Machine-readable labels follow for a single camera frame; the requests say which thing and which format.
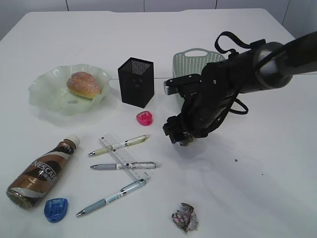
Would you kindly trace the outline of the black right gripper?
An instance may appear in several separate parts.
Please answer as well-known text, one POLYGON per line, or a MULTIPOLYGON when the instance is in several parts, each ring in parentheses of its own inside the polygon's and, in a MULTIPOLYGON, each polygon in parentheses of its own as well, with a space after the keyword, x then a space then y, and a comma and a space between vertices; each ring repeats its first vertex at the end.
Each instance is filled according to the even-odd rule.
POLYGON ((184 133, 205 138, 220 127, 241 90, 241 68, 240 63, 229 60, 208 63, 203 68, 197 95, 163 125, 172 144, 178 143, 184 133))

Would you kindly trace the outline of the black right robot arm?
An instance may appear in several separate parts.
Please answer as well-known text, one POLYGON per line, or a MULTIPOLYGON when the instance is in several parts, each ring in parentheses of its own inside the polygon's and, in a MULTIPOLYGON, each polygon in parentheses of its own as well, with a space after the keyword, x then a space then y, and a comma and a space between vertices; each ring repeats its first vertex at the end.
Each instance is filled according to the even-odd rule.
POLYGON ((229 49, 228 59, 209 62, 200 74, 189 74, 164 82, 167 95, 179 94, 184 103, 180 114, 169 117, 163 131, 172 143, 188 145, 205 138, 223 123, 238 95, 278 89, 293 75, 317 69, 317 35, 310 33, 287 44, 258 40, 245 44, 231 32, 223 32, 245 49, 229 49))

